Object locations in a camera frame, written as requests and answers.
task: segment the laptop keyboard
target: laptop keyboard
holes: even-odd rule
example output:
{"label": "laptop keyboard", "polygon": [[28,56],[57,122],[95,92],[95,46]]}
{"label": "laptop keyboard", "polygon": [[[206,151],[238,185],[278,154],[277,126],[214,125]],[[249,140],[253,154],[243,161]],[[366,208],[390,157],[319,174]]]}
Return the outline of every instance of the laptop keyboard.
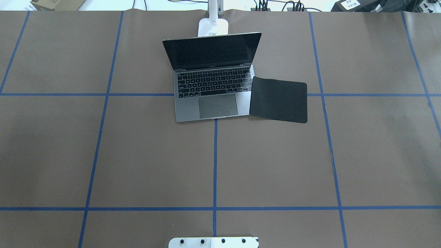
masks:
{"label": "laptop keyboard", "polygon": [[251,91],[249,68],[178,73],[179,98]]}

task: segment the cardboard box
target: cardboard box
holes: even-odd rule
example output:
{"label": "cardboard box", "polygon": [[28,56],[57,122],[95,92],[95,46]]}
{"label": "cardboard box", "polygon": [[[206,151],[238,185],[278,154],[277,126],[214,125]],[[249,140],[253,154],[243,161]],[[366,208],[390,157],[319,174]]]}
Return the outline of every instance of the cardboard box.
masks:
{"label": "cardboard box", "polygon": [[78,10],[85,0],[31,0],[37,10]]}

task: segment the open laptop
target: open laptop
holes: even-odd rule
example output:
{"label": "open laptop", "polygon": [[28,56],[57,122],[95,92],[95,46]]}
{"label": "open laptop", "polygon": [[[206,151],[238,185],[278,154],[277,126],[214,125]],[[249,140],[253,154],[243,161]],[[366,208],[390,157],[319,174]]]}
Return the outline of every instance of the open laptop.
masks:
{"label": "open laptop", "polygon": [[162,41],[174,70],[176,121],[250,114],[261,33]]}

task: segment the white mount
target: white mount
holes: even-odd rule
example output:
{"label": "white mount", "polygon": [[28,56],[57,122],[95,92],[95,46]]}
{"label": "white mount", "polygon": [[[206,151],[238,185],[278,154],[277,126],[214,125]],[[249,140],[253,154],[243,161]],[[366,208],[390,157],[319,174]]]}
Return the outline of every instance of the white mount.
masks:
{"label": "white mount", "polygon": [[199,21],[198,37],[228,34],[228,22],[219,19],[224,15],[224,0],[208,1],[208,17]]}

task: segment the trackpad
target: trackpad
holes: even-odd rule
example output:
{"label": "trackpad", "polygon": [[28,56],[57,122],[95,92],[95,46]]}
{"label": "trackpad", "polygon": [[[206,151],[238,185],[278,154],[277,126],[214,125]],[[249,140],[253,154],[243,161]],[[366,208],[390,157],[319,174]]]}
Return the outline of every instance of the trackpad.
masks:
{"label": "trackpad", "polygon": [[199,97],[199,117],[237,115],[236,94]]}

